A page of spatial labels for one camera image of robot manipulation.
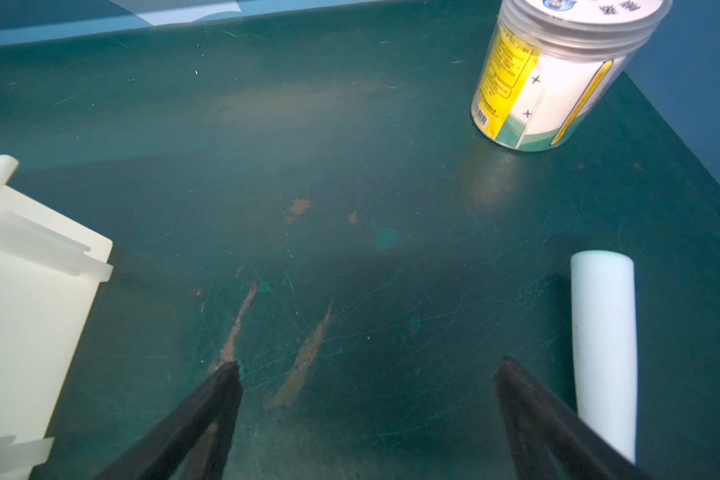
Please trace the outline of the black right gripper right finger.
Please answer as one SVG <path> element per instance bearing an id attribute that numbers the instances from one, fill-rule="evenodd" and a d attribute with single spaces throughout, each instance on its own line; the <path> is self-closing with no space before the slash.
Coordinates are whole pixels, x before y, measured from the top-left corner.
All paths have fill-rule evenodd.
<path id="1" fill-rule="evenodd" d="M 505 357 L 496 394 L 517 477 L 647 479 L 516 360 Z"/>

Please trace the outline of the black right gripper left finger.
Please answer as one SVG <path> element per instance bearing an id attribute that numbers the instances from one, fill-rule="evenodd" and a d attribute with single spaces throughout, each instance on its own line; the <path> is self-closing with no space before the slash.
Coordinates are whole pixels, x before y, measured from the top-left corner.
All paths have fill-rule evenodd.
<path id="1" fill-rule="evenodd" d="M 239 366 L 224 362 L 147 435 L 96 475 L 98 479 L 223 477 L 243 387 Z"/>

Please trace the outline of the clear labelled plastic jar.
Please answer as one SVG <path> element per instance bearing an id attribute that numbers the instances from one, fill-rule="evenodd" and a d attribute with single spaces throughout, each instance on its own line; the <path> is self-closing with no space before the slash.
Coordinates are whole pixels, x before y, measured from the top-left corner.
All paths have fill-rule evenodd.
<path id="1" fill-rule="evenodd" d="M 663 0 L 502 2 L 471 104 L 516 151 L 565 143 L 671 9 Z"/>

